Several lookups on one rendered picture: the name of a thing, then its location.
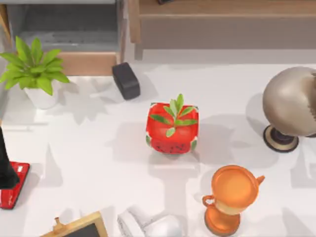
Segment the red watermelon plant pot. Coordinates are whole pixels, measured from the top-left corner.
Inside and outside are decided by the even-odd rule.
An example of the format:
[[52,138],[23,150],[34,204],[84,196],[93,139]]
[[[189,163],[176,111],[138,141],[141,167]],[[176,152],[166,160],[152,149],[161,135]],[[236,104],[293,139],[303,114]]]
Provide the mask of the red watermelon plant pot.
[[186,105],[182,94],[169,103],[152,103],[146,125],[147,145],[168,155],[188,153],[197,145],[198,126],[198,107]]

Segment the black rounded box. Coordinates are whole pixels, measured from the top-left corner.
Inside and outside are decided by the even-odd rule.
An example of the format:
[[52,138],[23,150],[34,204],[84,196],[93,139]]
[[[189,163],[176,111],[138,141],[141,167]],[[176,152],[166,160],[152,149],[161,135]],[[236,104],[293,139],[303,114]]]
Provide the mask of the black rounded box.
[[127,62],[112,67],[114,81],[125,100],[140,95],[140,84],[132,68]]

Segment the pale wooden drawer front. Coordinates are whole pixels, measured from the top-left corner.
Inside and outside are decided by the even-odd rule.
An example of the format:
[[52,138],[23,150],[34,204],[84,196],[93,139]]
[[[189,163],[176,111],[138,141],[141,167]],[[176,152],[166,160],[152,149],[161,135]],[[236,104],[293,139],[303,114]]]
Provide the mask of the pale wooden drawer front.
[[61,52],[58,57],[68,76],[111,76],[112,67],[121,63],[117,52]]

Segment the orange trophy cup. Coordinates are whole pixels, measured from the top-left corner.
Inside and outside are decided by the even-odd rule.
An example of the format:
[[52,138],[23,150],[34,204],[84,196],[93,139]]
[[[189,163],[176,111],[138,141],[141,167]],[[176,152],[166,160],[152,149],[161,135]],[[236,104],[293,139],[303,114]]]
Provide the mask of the orange trophy cup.
[[239,165],[219,168],[211,180],[212,194],[204,196],[206,227],[220,237],[232,236],[239,228],[241,213],[257,198],[265,176],[255,177]]

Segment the wooden open shelf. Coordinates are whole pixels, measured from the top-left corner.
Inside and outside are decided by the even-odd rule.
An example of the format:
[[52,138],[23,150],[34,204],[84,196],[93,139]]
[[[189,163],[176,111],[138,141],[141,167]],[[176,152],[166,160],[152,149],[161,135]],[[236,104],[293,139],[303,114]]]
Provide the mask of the wooden open shelf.
[[126,1],[137,58],[144,49],[316,49],[316,0]]

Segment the grey pierced drawer inside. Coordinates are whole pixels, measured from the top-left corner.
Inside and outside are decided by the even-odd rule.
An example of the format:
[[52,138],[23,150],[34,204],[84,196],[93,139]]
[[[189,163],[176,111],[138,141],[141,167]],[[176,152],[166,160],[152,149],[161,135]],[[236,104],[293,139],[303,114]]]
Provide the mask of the grey pierced drawer inside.
[[12,40],[45,50],[106,52],[120,48],[122,0],[44,0],[7,5]]

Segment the green plant in white pot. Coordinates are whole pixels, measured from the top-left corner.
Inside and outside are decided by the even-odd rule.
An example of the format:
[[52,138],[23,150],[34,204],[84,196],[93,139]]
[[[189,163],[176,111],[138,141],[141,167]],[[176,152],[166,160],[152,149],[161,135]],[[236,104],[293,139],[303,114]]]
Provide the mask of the green plant in white pot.
[[18,85],[38,109],[53,107],[58,99],[53,83],[70,82],[63,73],[63,60],[58,57],[61,50],[52,49],[45,53],[38,38],[28,46],[18,36],[15,38],[15,48],[15,53],[0,53],[0,57],[8,62],[0,83],[5,83],[6,90]]

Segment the wooden framed blackboard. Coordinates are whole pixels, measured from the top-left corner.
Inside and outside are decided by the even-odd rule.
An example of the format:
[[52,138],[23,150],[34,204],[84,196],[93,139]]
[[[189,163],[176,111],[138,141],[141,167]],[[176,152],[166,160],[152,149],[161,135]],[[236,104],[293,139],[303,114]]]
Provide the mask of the wooden framed blackboard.
[[53,230],[40,237],[109,237],[99,211],[86,215],[68,224],[55,217]]

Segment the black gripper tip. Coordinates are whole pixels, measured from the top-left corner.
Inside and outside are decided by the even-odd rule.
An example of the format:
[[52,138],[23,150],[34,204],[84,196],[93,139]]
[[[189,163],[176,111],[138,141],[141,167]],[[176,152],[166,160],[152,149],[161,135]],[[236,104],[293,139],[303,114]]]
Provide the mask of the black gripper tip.
[[14,171],[12,165],[10,164],[2,127],[0,126],[0,190],[12,189],[16,184],[20,182],[18,174]]

